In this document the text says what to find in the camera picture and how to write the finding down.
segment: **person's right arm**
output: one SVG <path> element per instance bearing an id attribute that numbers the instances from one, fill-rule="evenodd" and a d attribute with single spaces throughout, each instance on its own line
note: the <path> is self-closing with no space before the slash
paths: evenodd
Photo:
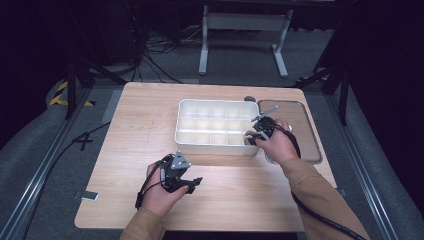
<path id="1" fill-rule="evenodd" d="M 286 122 L 277 123 L 289 129 Z M 309 209 L 370 239 L 359 219 L 343 197 L 310 164 L 298 158 L 293 144 L 281 131 L 274 130 L 267 141 L 256 140 L 256 144 L 283 169 L 290 188 L 297 198 Z M 344 233 L 313 218 L 299 208 L 308 239 L 352 239 Z"/>

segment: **desk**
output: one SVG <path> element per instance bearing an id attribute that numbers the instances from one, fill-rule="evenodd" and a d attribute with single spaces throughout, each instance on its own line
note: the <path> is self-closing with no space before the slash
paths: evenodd
<path id="1" fill-rule="evenodd" d="M 299 101 L 311 116 L 299 89 L 128 83 L 115 111 L 87 191 L 97 201 L 82 201 L 75 218 L 79 228 L 124 228 L 136 209 L 137 192 L 147 166 L 175 153 L 174 133 L 182 99 Z M 336 187 L 313 119 L 322 153 L 318 171 Z M 180 200 L 165 219 L 169 230 L 303 231 L 297 206 L 280 167 L 256 156 L 185 155 L 192 167 L 184 179 L 203 177 L 192 195 Z"/>

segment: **white desk leg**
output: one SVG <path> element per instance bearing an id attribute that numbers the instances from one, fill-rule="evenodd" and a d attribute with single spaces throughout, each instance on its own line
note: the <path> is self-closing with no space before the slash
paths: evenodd
<path id="1" fill-rule="evenodd" d="M 281 49 L 283 48 L 283 43 L 287 35 L 287 30 L 289 29 L 292 13 L 293 11 L 290 10 L 286 14 L 286 19 L 284 20 L 284 23 L 281 27 L 280 41 L 278 42 L 278 45 L 272 45 L 272 50 L 274 52 L 275 61 L 277 62 L 278 71 L 280 71 L 280 76 L 282 78 L 288 77 L 286 65 L 284 64 L 283 56 L 281 55 Z"/>
<path id="2" fill-rule="evenodd" d="M 208 6 L 203 8 L 203 42 L 202 51 L 200 52 L 199 74 L 205 75 L 208 66 Z"/>

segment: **person's left hand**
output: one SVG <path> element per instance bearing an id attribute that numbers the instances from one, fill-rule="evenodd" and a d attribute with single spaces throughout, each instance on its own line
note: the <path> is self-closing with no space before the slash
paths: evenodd
<path id="1" fill-rule="evenodd" d="M 150 164 L 147 168 L 147 175 L 153 170 L 155 164 Z M 160 168 L 155 171 L 150 179 L 147 188 L 160 182 Z M 174 204 L 180 200 L 188 191 L 188 186 L 183 186 L 173 193 L 167 192 L 163 189 L 162 184 L 157 184 L 150 188 L 144 195 L 142 208 L 145 208 L 160 217 L 165 217 Z"/>

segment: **long sleeve shirt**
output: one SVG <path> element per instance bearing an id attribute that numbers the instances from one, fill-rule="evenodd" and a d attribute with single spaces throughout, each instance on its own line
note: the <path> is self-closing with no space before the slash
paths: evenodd
<path id="1" fill-rule="evenodd" d="M 370 239 L 359 219 L 343 197 L 310 164 L 299 159 L 285 161 L 281 168 L 289 180 L 292 192 L 309 209 L 341 224 L 365 239 Z M 308 239 L 351 239 L 344 233 L 322 223 L 299 209 Z M 121 239 L 159 240 L 165 234 L 162 219 L 141 208 L 124 229 Z"/>

